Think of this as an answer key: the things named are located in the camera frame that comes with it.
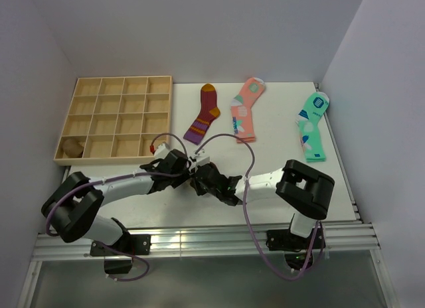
teal sock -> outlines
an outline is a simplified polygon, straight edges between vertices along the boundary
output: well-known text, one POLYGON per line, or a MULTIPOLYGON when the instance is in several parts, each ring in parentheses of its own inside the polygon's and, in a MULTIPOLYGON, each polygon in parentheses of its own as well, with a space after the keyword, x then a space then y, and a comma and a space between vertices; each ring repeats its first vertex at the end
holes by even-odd
POLYGON ((326 160, 317 128, 320 118, 329 106, 329 98, 323 92, 315 92, 304 104, 296 117, 299 126, 299 139, 307 162, 326 160))

metal bracket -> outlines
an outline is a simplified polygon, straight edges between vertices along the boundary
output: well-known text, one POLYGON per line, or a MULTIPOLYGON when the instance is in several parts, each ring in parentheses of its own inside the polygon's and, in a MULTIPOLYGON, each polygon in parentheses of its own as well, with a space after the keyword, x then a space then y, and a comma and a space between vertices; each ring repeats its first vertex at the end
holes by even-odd
MULTIPOLYGON (((130 249, 122 250, 124 253, 133 255, 149 255, 151 250, 151 235, 148 234, 134 234, 130 235, 130 249)), ((90 248, 90 256, 92 257, 105 257, 117 256, 117 254, 106 250, 102 245, 92 242, 90 248)))
MULTIPOLYGON (((290 229, 287 230, 268 230, 266 245, 269 251, 285 251, 285 252, 299 252, 308 249, 311 240, 311 233, 309 238, 301 238, 293 235, 290 229)), ((313 243, 313 249, 319 250, 322 243, 321 228, 317 229, 317 234, 313 243)))

wooden tray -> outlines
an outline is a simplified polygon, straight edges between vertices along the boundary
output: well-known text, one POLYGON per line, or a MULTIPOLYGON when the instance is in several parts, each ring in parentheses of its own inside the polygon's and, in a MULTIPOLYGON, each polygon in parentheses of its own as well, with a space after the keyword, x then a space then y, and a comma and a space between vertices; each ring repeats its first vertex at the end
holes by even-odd
MULTIPOLYGON (((171 76, 79 78, 54 160, 59 165, 148 163, 151 140, 169 132, 171 76), (75 138, 82 157, 70 158, 62 144, 75 138)), ((155 146, 168 142, 161 137, 155 146)))

pink sock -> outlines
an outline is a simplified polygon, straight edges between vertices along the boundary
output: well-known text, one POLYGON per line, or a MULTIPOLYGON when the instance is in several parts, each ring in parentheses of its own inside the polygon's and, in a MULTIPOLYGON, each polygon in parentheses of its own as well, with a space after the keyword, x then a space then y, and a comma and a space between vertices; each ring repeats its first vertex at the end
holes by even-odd
POLYGON ((246 142, 255 142, 251 107, 265 88, 263 80, 249 78, 239 91, 239 94, 230 103, 234 134, 246 142))

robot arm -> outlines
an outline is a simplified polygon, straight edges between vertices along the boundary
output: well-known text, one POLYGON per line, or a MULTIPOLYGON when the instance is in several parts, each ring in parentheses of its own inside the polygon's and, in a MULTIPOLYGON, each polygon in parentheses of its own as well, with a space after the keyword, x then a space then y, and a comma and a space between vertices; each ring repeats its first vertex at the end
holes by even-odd
MULTIPOLYGON (((56 209, 51 218, 52 226, 65 242, 89 238, 115 250, 128 252, 131 242, 124 225, 115 218, 97 215, 100 207, 110 202, 132 195, 153 194, 168 186, 176 188, 190 180, 198 195, 209 193, 227 205, 242 204, 245 179, 220 174, 203 150, 188 158, 163 143, 154 157, 153 162, 142 165, 137 173, 118 176, 113 182, 88 178, 81 172, 71 174, 45 202, 43 215, 47 217, 56 203, 70 191, 86 185, 56 209)), ((290 233, 306 239, 315 222, 326 218, 333 186, 333 179, 326 174, 299 161, 289 160, 282 169, 250 177, 247 202, 276 198, 276 195, 284 199, 296 210, 290 233)))

